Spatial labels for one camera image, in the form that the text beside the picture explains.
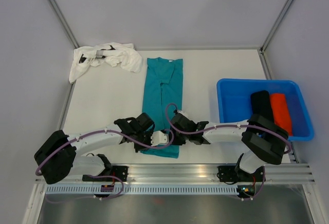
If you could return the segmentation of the teal t-shirt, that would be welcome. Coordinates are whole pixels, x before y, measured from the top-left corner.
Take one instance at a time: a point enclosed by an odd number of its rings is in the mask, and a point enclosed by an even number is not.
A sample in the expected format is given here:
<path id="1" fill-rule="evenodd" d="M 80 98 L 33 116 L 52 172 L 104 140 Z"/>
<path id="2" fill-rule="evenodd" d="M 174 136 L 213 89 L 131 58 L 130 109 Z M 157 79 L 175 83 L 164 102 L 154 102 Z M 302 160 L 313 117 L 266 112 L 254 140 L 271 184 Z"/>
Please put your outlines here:
<path id="1" fill-rule="evenodd" d="M 154 131 L 169 129 L 166 107 L 170 103 L 182 108 L 183 60 L 148 58 L 142 112 L 155 123 Z"/>

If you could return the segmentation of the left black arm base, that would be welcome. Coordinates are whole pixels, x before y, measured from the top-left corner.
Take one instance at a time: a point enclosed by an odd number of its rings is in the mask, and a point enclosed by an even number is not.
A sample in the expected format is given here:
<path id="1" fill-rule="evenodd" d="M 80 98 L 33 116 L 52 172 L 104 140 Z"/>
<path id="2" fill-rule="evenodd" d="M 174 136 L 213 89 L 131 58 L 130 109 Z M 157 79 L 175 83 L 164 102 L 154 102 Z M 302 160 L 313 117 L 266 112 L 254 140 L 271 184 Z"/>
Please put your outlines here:
<path id="1" fill-rule="evenodd" d="M 96 176 L 83 175 L 82 181 L 85 182 L 117 182 L 118 180 L 113 177 L 119 178 L 121 181 L 126 182 L 128 176 L 128 166 L 114 165 L 111 168 L 105 168 L 100 174 Z"/>

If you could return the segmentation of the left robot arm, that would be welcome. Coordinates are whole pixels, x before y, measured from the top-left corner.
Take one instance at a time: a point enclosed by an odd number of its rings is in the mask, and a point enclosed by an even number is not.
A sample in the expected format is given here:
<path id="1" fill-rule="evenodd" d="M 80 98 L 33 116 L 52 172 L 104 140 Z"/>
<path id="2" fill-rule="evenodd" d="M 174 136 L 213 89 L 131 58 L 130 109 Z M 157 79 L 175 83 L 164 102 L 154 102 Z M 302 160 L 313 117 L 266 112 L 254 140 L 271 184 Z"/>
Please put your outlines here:
<path id="1" fill-rule="evenodd" d="M 68 135 L 63 130 L 53 132 L 37 150 L 35 174 L 47 184 L 58 183 L 68 176 L 81 176 L 83 181 L 106 181 L 113 176 L 113 166 L 104 154 L 90 156 L 92 151 L 106 146 L 134 143 L 134 150 L 151 148 L 155 124 L 146 114 L 117 119 L 108 126 L 90 132 Z"/>

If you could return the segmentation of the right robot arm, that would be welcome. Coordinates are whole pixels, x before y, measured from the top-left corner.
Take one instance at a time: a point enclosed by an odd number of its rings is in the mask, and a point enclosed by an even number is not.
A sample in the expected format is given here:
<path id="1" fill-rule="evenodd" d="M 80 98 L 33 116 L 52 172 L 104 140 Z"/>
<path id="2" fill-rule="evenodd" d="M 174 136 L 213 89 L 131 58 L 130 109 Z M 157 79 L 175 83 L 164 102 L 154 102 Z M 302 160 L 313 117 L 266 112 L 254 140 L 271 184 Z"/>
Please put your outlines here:
<path id="1" fill-rule="evenodd" d="M 183 145 L 186 141 L 196 145 L 242 143 L 248 148 L 229 172 L 218 170 L 220 181 L 226 184 L 260 180 L 264 165 L 280 165 L 283 156 L 292 150 L 288 132 L 261 115 L 252 115 L 236 123 L 216 124 L 195 123 L 182 113 L 176 113 L 169 125 L 173 132 L 170 138 L 175 145 Z"/>

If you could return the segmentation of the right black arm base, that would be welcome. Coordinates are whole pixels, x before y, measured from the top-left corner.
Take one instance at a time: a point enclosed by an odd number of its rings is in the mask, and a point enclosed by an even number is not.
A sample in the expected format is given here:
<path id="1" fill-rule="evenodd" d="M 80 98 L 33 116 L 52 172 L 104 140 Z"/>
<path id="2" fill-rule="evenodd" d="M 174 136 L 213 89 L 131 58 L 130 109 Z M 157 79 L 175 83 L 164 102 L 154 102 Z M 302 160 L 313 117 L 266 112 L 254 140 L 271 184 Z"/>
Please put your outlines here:
<path id="1" fill-rule="evenodd" d="M 233 184 L 238 182 L 262 182 L 264 169 L 258 168 L 254 173 L 247 173 L 234 165 L 222 165 L 217 167 L 217 177 L 220 182 Z"/>

